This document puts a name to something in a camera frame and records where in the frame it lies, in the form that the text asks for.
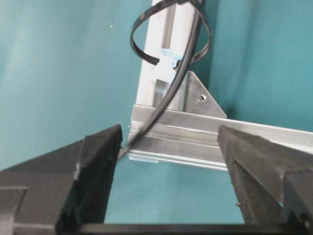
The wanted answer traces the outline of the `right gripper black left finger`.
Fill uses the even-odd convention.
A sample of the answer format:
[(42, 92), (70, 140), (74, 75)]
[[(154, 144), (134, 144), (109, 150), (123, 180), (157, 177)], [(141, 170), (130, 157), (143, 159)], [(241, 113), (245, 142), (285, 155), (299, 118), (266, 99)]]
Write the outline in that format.
[(120, 125), (0, 172), (0, 232), (59, 235), (103, 222), (122, 142)]

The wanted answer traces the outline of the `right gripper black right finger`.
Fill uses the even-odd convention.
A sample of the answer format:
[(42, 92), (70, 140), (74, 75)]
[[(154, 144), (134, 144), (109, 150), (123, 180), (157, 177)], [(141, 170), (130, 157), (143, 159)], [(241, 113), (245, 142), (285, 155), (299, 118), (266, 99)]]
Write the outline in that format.
[(218, 144), (246, 224), (313, 233), (312, 154), (223, 125)]

